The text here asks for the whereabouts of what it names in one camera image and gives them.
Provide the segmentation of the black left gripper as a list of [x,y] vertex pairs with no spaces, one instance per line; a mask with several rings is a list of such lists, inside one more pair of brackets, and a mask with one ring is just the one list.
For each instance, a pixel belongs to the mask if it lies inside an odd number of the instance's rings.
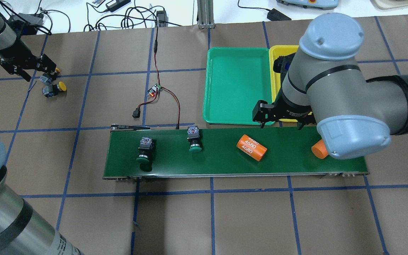
[[26,69],[33,69],[47,74],[54,74],[57,65],[46,54],[36,57],[21,40],[16,39],[12,45],[0,50],[0,66],[9,74],[15,74],[30,82],[32,76]]

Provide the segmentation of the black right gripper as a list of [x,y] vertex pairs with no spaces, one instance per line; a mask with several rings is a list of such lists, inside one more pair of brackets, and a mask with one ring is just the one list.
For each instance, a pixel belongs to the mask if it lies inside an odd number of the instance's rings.
[[300,131],[304,126],[317,124],[311,106],[302,106],[290,101],[282,91],[277,94],[273,103],[267,103],[264,100],[258,100],[251,113],[252,121],[259,123],[263,129],[269,122],[279,121],[281,119],[290,119],[297,121],[297,130]]

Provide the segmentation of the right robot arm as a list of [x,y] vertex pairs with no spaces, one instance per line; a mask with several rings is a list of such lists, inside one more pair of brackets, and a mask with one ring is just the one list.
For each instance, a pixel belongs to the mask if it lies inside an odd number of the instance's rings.
[[364,30],[343,13],[314,18],[300,38],[273,103],[259,100],[252,120],[316,124],[328,154],[353,159],[408,134],[408,75],[364,79],[355,60]]

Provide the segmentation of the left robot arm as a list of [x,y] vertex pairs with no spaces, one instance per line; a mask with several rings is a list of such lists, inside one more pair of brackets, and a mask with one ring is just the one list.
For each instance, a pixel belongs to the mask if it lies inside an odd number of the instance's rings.
[[[0,65],[8,74],[26,81],[26,70],[42,71],[47,97],[66,91],[63,82],[54,84],[60,71],[46,55],[36,57],[21,40],[22,33],[14,31],[11,22],[0,13]],[[6,184],[6,149],[0,141],[0,255],[82,255],[36,210]]]

